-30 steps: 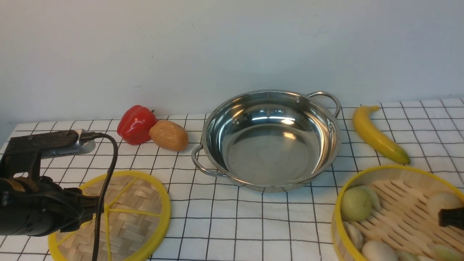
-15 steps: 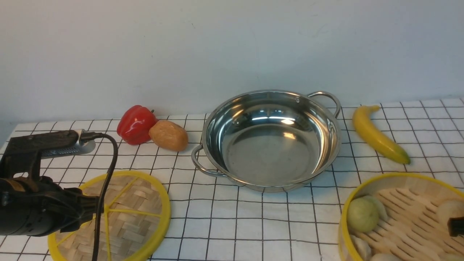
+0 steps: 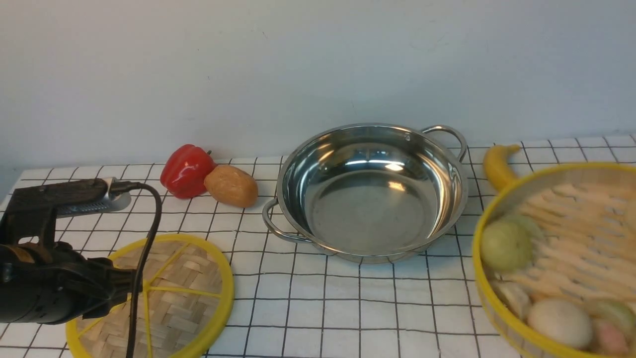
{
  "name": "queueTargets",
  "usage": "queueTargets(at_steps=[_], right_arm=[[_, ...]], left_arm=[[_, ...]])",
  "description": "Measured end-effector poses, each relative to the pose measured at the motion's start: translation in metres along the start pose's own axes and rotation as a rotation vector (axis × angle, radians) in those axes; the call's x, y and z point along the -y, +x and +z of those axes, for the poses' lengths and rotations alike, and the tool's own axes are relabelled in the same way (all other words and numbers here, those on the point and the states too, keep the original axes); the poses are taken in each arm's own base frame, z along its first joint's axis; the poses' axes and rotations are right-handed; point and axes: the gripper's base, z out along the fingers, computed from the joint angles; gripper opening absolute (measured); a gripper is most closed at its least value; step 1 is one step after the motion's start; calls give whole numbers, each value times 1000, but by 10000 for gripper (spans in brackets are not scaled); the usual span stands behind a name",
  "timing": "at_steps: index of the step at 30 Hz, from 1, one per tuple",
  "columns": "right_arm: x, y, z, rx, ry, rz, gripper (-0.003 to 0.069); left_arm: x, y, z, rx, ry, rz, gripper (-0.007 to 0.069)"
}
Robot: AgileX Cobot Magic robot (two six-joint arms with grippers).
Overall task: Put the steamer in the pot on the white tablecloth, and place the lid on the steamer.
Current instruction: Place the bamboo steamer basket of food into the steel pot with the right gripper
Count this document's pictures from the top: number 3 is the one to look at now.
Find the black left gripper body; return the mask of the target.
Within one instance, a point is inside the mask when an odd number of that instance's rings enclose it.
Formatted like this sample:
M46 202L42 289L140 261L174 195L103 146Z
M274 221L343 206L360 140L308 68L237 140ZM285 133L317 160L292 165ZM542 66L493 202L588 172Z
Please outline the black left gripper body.
M84 258L66 242L54 243L51 254L52 320L104 317L129 294L141 290L146 254L137 268L116 268L109 258Z

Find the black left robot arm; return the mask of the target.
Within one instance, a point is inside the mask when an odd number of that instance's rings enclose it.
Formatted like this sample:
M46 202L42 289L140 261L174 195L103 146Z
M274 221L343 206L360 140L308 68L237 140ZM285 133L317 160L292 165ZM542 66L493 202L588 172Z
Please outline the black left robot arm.
M109 258L84 258L65 242L0 248L3 323L64 324L104 317L127 301L137 271Z

